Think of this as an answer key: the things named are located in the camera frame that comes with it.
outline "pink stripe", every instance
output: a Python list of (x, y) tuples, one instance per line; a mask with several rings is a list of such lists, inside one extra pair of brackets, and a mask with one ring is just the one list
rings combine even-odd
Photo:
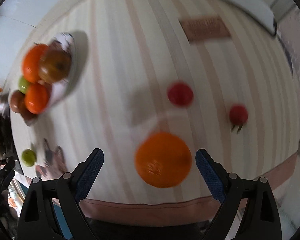
[[(126, 1), (129, 16), (131, 19), (132, 28), (133, 28), (135, 37), (138, 42), (140, 55), (142, 58), (142, 63), (145, 68), (145, 71), (146, 71), (146, 76), (148, 78), (148, 84), (149, 84), (149, 88), (151, 91), (152, 100), (153, 100), (153, 103), (154, 103), (154, 106), (156, 109), (157, 119), (158, 119), (159, 114), (161, 116), (164, 116), (160, 121), (158, 120), (159, 128), (160, 128), (160, 130), (170, 132), (170, 128), (168, 125), (168, 119), (166, 117), (165, 109), (163, 106), (163, 99), (161, 96), (159, 83), (157, 80), (157, 76), (154, 72), (153, 62), (150, 57), (150, 50), (148, 48), (148, 45), (146, 44), (145, 34), (142, 30), (142, 27), (141, 27), (141, 24), (140, 24), (140, 21), (138, 18), (138, 14), (137, 14), (136, 8), (134, 7), (133, 1), (132, 0), (125, 0), (125, 1)], [(183, 202), (182, 188), (180, 185), (173, 187), (173, 194), (174, 194), (177, 202)]]
[(257, 142), (258, 142), (258, 161), (257, 161), (257, 173), (262, 173), (263, 163), (264, 163), (264, 144), (265, 144), (265, 131), (264, 131), (264, 122), (263, 122), (263, 111), (261, 107), (260, 95), (258, 92), (258, 84), (253, 73), (250, 61), (245, 53), (244, 47), (237, 36), (234, 28), (231, 23), (228, 21), (227, 17), (224, 15), (222, 9), (218, 6), (215, 0), (206, 0), (210, 6), (221, 16), (222, 20), (225, 22), (226, 27), (231, 33), (232, 41), (237, 49), (239, 57), (243, 63), (243, 66), (246, 69), (246, 74), (248, 78), (248, 84), (251, 91), (251, 98), (256, 113), (256, 126), (257, 126)]
[(129, 203), (135, 203), (135, 197), (131, 190), (130, 184), (126, 178), (124, 173), (124, 169), (122, 163), (120, 161), (120, 155), (118, 153), (117, 146), (115, 144), (114, 135), (112, 132), (112, 127), (110, 124), (110, 117), (108, 115), (107, 106), (106, 106), (106, 96), (104, 92), (104, 88), (102, 86), (102, 72), (100, 68), (99, 55), (98, 55), (98, 47), (97, 47), (97, 31), (96, 31), (96, 5), (95, 0), (91, 0), (91, 54), (92, 54), (92, 65), (94, 75), (93, 78), (95, 80), (95, 90), (97, 95), (97, 102), (99, 104), (100, 116), (102, 122), (103, 132), (106, 138), (106, 142), (108, 144), (108, 148), (113, 154), (113, 161), (115, 166), (115, 171), (117, 171), (118, 179), (121, 182), (123, 191), (129, 201)]
[[(63, 26), (63, 28), (66, 30), (67, 28), (68, 28), (68, 22), (69, 22), (69, 16), (67, 15), (66, 16), (67, 18), (66, 18), (66, 20), (65, 20), (65, 22), (64, 22), (64, 26)], [(62, 102), (61, 102), (62, 104), (63, 104), (63, 109), (64, 109), (64, 113), (65, 113), (65, 119), (66, 119), (66, 126), (68, 127), (68, 133), (69, 133), (69, 135), (70, 135), (70, 138), (71, 138), (71, 144), (72, 144), (72, 146), (73, 146), (73, 148), (74, 148), (74, 156), (76, 157), (76, 159), (77, 159), (77, 163), (79, 163), (80, 162), (80, 160), (78, 159), (78, 153), (80, 152), (80, 149), (79, 149), (79, 147), (77, 146), (77, 144), (76, 144), (76, 136), (75, 136), (75, 134), (74, 134), (74, 132), (73, 132), (73, 129), (72, 129), (72, 125), (71, 125), (71, 118), (69, 117), (69, 113), (68, 113), (68, 106), (67, 106), (67, 101), (66, 100), (63, 100)]]
[[(259, 34), (264, 35), (264, 33), (260, 32), (260, 29), (258, 29), (257, 32)], [(271, 69), (272, 69), (272, 71), (274, 73), (274, 76), (275, 76), (275, 78), (274, 78), (275, 86), (277, 87), (278, 93), (280, 94), (280, 87), (281, 87), (281, 85), (279, 86), (279, 83), (278, 83), (279, 77), (278, 77), (277, 71), (276, 71), (276, 69), (277, 69), (277, 67), (276, 67), (277, 63), (275, 62), (273, 55), (270, 55), (269, 47), (268, 47), (268, 44), (265, 42), (265, 39), (264, 38), (261, 39), (260, 36), (258, 35), (258, 33), (256, 33), (256, 37), (259, 39), (260, 43), (265, 48), (265, 53), (267, 55), (267, 58), (271, 62)], [(285, 104), (285, 106), (284, 106), (284, 102), (281, 99), (280, 99), (280, 105), (281, 105), (281, 108), (277, 108), (276, 111), (280, 111), (281, 122), (282, 122), (282, 125), (283, 125), (284, 124), (283, 108), (285, 108), (285, 109), (288, 108), (288, 105)], [(280, 139), (280, 141), (279, 141), (278, 147), (276, 149), (276, 152), (272, 154), (271, 167), (275, 166), (276, 154), (283, 152), (282, 151), (282, 144), (285, 141), (285, 139), (283, 138), (283, 129), (281, 129), (281, 131), (280, 131), (279, 139)]]
[[(180, 0), (171, 0), (175, 8), (178, 10), (178, 13), (183, 17), (190, 17), (188, 11), (186, 10), (186, 7), (182, 4)], [(225, 106), (224, 106), (224, 100), (222, 96), (222, 91), (219, 83), (218, 75), (215, 71), (215, 68), (213, 66), (213, 62), (211, 60), (210, 54), (208, 53), (206, 47), (204, 45), (197, 46), (200, 57), (202, 59), (202, 62), (204, 64), (207, 78), (209, 81), (209, 85), (212, 91), (212, 97), (215, 103), (215, 106), (222, 106), (223, 107), (216, 107), (217, 109), (217, 116), (218, 120), (224, 119), (224, 116), (227, 115), (225, 113)], [(222, 137), (222, 146), (223, 146), (223, 159), (224, 159), (224, 167), (227, 171), (232, 170), (232, 163), (231, 163), (231, 138), (229, 130), (227, 130), (223, 125), (219, 122), (219, 129)], [(198, 149), (198, 143), (197, 140), (194, 141), (194, 146), (196, 149)], [(200, 193), (203, 195), (204, 193), (204, 186), (203, 186), (203, 180), (200, 176)]]
[[(182, 2), (180, 0), (171, 0), (171, 2), (173, 3), (174, 7), (177, 9), (178, 13), (181, 16), (189, 16), (188, 11), (186, 10), (186, 7), (182, 4)], [(193, 126), (190, 124), (191, 127), (191, 132), (192, 132), (192, 139), (193, 139), (193, 143), (194, 143), (194, 147), (196, 150), (198, 150), (199, 147), (199, 143), (198, 140), (195, 139), (196, 138), (196, 134), (195, 134), (195, 129), (193, 128)], [(199, 177), (199, 191), (200, 191), (200, 195), (203, 196), (205, 195), (205, 187), (204, 187), (204, 181), (202, 179), (202, 176), (199, 172), (198, 169), (196, 169), (197, 173), (198, 173), (198, 177)]]
[(289, 106), (288, 106), (289, 102), (288, 102), (288, 94), (287, 94), (288, 86), (285, 85), (285, 79), (283, 77), (282, 70), (281, 70), (282, 67), (280, 66), (280, 62), (279, 62), (277, 54), (274, 52), (269, 40), (266, 40), (266, 43), (268, 45), (269, 52), (271, 53), (272, 58), (274, 60), (274, 65), (278, 71), (278, 76), (279, 76), (280, 84), (282, 87), (283, 100), (284, 100), (284, 104), (285, 104), (284, 112), (285, 112), (285, 121), (286, 121), (286, 127), (285, 127), (286, 137), (285, 137), (284, 141), (286, 143), (286, 150), (285, 150), (285, 152), (282, 152), (282, 156), (281, 156), (281, 160), (282, 159), (285, 160), (289, 154), (288, 151), (289, 151), (289, 145), (290, 145), (290, 140), (291, 140), (291, 135), (290, 135), (291, 124), (290, 124), (290, 114), (289, 114)]
[(270, 104), (270, 115), (271, 115), (271, 126), (272, 126), (272, 166), (274, 167), (274, 160), (277, 154), (277, 119), (276, 119), (276, 114), (275, 114), (275, 107), (274, 107), (274, 98), (273, 98), (273, 93), (271, 90), (271, 85), (270, 85), (270, 80), (269, 80), (269, 76), (266, 72), (266, 64), (263, 61), (263, 58), (260, 54), (260, 51), (258, 49), (258, 46), (256, 45), (255, 41), (254, 41), (254, 37), (252, 37), (252, 34), (250, 33), (250, 31), (248, 30), (246, 24), (244, 23), (244, 21), (241, 19), (239, 13), (237, 13), (235, 10), (232, 10), (234, 15), (236, 15), (238, 21), (241, 23), (245, 33), (249, 36), (249, 40), (253, 46), (253, 49), (258, 57), (259, 63), (260, 63), (260, 68), (262, 71), (262, 75), (265, 78), (265, 82), (266, 82), (266, 88), (267, 88), (267, 93), (269, 96), (269, 104)]
[[(260, 41), (263, 43), (263, 45), (265, 46), (266, 48), (266, 53), (269, 57), (269, 59), (272, 60), (273, 64), (272, 64), (272, 69), (274, 71), (274, 75), (275, 75), (275, 83), (276, 83), (276, 86), (278, 88), (278, 93), (281, 95), (280, 96), (280, 103), (281, 103), (281, 118), (282, 118), (282, 129), (281, 129), (281, 142), (280, 142), (280, 157), (279, 157), (279, 162), (282, 160), (282, 154), (283, 154), (283, 144), (285, 143), (285, 150), (286, 152), (288, 151), (289, 148), (287, 148), (287, 145), (289, 142), (289, 140), (286, 138), (287, 134), (285, 134), (285, 137), (283, 136), (284, 133), (284, 127), (285, 127), (285, 124), (287, 123), (287, 114), (286, 114), (286, 111), (288, 109), (288, 102), (287, 102), (287, 99), (286, 97), (284, 97), (284, 94), (285, 94), (285, 85), (284, 85), (284, 81), (283, 80), (280, 80), (280, 75), (279, 75), (279, 72), (281, 71), (280, 70), (280, 64), (278, 62), (278, 59), (276, 57), (276, 55), (274, 55), (274, 51), (271, 49), (271, 45), (269, 44), (268, 41), (266, 41), (266, 39), (260, 39)], [(275, 157), (273, 156), (273, 159), (272, 159), (272, 165), (275, 165)]]

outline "small fruit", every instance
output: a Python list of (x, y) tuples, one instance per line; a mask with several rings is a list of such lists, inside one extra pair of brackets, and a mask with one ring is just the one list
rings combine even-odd
[(231, 130), (233, 130), (236, 126), (239, 126), (237, 131), (238, 133), (248, 120), (247, 108), (244, 105), (233, 105), (229, 112), (229, 118), (233, 125)]
[(187, 107), (193, 100), (192, 89), (183, 82), (172, 84), (167, 91), (168, 99), (178, 107)]
[(40, 114), (49, 101), (48, 91), (39, 83), (31, 84), (25, 96), (26, 108), (33, 114)]
[(26, 149), (22, 152), (21, 159), (25, 166), (32, 167), (37, 161), (37, 155), (33, 150)]
[(17, 207), (16, 202), (14, 201), (13, 198), (8, 198), (8, 203), (11, 207)]
[(191, 164), (191, 153), (184, 141), (166, 132), (151, 135), (135, 156), (140, 177), (159, 188), (180, 184), (188, 175)]
[(48, 50), (39, 62), (39, 76), (49, 84), (68, 76), (71, 56), (63, 50)]
[(48, 45), (46, 44), (36, 44), (24, 57), (22, 62), (22, 73), (24, 78), (29, 82), (36, 83), (40, 80), (39, 61), (47, 49)]
[(18, 105), (19, 113), (25, 121), (30, 121), (37, 117), (36, 114), (31, 113), (25, 105), (25, 101), (21, 100)]
[(19, 78), (18, 87), (21, 93), (25, 94), (28, 90), (28, 87), (30, 86), (30, 82), (26, 80), (23, 76)]
[(24, 100), (25, 95), (19, 90), (15, 90), (10, 98), (10, 108), (13, 112), (19, 113), (19, 103)]

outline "screw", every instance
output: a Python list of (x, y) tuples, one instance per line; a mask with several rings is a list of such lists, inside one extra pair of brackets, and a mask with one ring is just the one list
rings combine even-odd
[(63, 177), (64, 179), (69, 179), (69, 178), (71, 177), (71, 173), (70, 173), (70, 172), (67, 172), (67, 173), (63, 174), (62, 177)]
[(262, 183), (267, 183), (268, 182), (268, 180), (265, 177), (260, 177), (260, 181)]
[(35, 177), (35, 178), (32, 180), (33, 183), (38, 183), (39, 181), (40, 181), (40, 178), (39, 178), (39, 177)]
[(233, 172), (230, 172), (229, 173), (229, 178), (231, 178), (231, 179), (236, 179), (238, 176), (237, 176), (237, 174), (235, 174), (235, 173), (233, 173)]

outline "fruit bowl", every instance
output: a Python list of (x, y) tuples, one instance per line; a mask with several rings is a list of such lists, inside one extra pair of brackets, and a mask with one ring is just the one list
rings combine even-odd
[(10, 108), (31, 126), (39, 115), (62, 100), (75, 75), (74, 38), (56, 34), (50, 44), (36, 44), (25, 56), (19, 89), (10, 98)]

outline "blue gripper pad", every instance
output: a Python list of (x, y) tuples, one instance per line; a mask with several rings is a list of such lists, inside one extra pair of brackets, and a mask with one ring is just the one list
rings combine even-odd
[(77, 191), (76, 191), (76, 195), (74, 196), (74, 199), (77, 201), (77, 203), (79, 203), (80, 200), (85, 199), (87, 197), (103, 165), (103, 161), (104, 161), (103, 151), (100, 149), (94, 149), (93, 152), (95, 151), (97, 153), (94, 155), (94, 157), (92, 158), (92, 160), (90, 161), (90, 163), (83, 171), (82, 175), (78, 180)]
[(226, 195), (223, 191), (223, 184), (213, 167), (210, 165), (207, 158), (201, 152), (202, 150), (197, 151), (195, 154), (195, 163), (206, 182), (208, 189), (210, 190), (211, 195), (214, 199), (218, 200), (221, 204), (226, 199)]

